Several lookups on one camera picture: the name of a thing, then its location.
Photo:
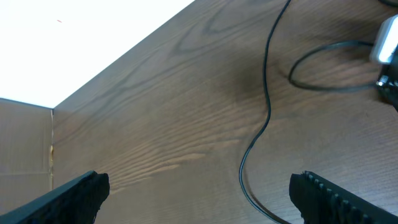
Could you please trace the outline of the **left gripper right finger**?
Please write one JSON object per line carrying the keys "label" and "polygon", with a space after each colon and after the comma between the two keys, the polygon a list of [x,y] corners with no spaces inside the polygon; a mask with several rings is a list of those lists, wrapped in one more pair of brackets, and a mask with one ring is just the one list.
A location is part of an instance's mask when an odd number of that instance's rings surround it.
{"label": "left gripper right finger", "polygon": [[291,175],[289,196],[305,223],[397,224],[397,216],[310,171]]}

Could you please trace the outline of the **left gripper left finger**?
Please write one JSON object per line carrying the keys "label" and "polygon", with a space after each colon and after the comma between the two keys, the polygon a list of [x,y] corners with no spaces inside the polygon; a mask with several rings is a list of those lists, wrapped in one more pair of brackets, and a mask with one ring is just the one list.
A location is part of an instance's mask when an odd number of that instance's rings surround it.
{"label": "left gripper left finger", "polygon": [[93,224],[110,191],[109,176],[89,171],[47,194],[1,215],[3,224]]}

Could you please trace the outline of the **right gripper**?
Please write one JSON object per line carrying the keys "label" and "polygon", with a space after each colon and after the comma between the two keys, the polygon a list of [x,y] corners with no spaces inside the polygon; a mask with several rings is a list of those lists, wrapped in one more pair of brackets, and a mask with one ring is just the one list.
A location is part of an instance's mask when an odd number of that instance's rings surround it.
{"label": "right gripper", "polygon": [[382,66],[376,86],[379,94],[397,111],[397,48],[390,64]]}

